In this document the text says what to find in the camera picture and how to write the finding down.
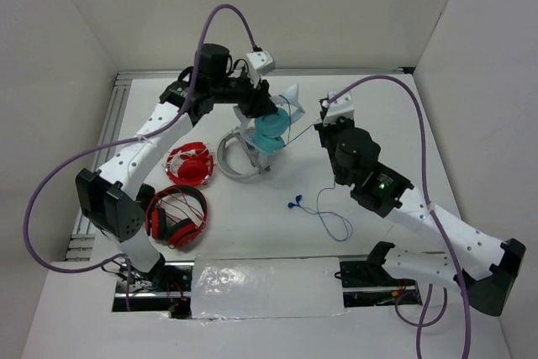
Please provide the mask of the teal cat-ear headphones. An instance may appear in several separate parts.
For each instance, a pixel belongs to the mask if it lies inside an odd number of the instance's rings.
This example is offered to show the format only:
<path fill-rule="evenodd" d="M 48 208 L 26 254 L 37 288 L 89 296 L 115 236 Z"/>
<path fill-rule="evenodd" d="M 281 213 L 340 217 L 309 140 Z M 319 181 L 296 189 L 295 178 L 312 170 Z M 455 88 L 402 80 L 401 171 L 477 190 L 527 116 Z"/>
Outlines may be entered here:
<path fill-rule="evenodd" d="M 274 114 L 268 114 L 254 119 L 247 118 L 239 106 L 233 110 L 240 121 L 239 133 L 247 145 L 267 156 L 273 156 L 281 150 L 286 142 L 282 135 L 291 128 L 304 114 L 305 109 L 298 101 L 299 85 L 294 83 L 284 93 L 271 96 L 271 101 L 277 106 Z"/>

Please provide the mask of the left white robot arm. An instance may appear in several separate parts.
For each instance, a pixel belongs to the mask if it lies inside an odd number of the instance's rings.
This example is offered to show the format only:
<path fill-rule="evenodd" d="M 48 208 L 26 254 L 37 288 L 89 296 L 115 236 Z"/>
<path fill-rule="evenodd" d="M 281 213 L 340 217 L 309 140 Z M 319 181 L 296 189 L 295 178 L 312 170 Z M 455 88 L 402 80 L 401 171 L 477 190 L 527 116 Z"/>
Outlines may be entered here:
<path fill-rule="evenodd" d="M 83 169 L 76 176 L 82 214 L 116 242 L 136 270 L 137 283 L 148 291 L 165 283 L 166 261 L 143 230 L 145 209 L 135 199 L 144 180 L 214 105 L 232 104 L 250 119 L 277 110 L 264 78 L 275 67 L 268 51 L 256 48 L 247 54 L 246 67 L 237 77 L 230 73 L 229 50 L 222 45 L 205 44 L 195 56 L 197 65 L 185 68 L 166 87 L 133 144 L 96 171 Z"/>

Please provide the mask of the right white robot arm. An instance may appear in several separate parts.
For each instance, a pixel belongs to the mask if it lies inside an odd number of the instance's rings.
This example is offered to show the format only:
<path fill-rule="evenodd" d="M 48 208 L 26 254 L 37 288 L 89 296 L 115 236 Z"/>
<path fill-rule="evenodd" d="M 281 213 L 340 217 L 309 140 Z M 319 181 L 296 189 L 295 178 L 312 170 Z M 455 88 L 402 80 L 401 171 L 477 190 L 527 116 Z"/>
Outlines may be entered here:
<path fill-rule="evenodd" d="M 499 317 L 520 273 L 525 245 L 514 238 L 487 235 L 426 202 L 424 193 L 408 178 L 379 162 L 379 144 L 353 120 L 339 118 L 314 128 L 328 153 L 335 182 L 349 187 L 352 199 L 446 252 L 432 256 L 380 241 L 367 257 L 370 281 L 384 285 L 392 278 L 413 278 L 454 291 L 466 290 L 472 308 Z"/>

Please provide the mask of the grey white headphones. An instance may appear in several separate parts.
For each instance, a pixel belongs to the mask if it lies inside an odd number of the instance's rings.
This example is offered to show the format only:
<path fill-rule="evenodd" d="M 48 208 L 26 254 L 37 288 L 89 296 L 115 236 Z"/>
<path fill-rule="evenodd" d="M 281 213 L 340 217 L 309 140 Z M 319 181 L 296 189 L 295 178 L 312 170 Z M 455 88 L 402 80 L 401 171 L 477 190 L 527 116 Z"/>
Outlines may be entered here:
<path fill-rule="evenodd" d="M 220 171 L 237 182 L 248 182 L 271 170 L 272 157 L 247 143 L 238 128 L 221 138 L 215 157 Z"/>

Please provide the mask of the small red headphones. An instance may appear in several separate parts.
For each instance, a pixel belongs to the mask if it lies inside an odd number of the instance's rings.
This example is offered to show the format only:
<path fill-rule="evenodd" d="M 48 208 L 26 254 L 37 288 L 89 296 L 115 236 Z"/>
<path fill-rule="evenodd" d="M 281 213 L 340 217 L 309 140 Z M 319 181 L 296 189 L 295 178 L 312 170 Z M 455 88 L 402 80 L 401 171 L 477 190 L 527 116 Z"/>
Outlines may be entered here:
<path fill-rule="evenodd" d="M 173 149 L 164 168 L 174 184 L 201 187 L 214 174 L 214 157 L 203 142 L 190 142 Z"/>

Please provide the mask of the red black headphones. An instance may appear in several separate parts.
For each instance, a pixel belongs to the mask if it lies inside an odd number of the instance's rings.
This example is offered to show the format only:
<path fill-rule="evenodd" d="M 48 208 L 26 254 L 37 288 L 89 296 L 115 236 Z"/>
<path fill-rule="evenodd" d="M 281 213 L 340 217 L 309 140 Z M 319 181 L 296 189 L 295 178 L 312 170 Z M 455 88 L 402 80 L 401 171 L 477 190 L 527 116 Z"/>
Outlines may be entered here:
<path fill-rule="evenodd" d="M 195 187 L 172 185 L 157 192 L 145 210 L 145 232 L 171 249 L 181 249 L 204 232 L 208 202 Z"/>

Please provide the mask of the white foil cover sheet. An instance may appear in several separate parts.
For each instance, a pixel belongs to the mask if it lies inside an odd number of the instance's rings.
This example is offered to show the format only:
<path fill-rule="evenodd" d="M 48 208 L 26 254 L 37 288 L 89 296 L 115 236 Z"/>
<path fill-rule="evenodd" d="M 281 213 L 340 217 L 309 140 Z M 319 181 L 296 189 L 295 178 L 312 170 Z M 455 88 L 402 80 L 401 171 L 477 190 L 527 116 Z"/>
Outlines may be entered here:
<path fill-rule="evenodd" d="M 198 260 L 193 266 L 194 319 L 318 318 L 345 312 L 335 273 L 340 262 L 327 258 Z"/>

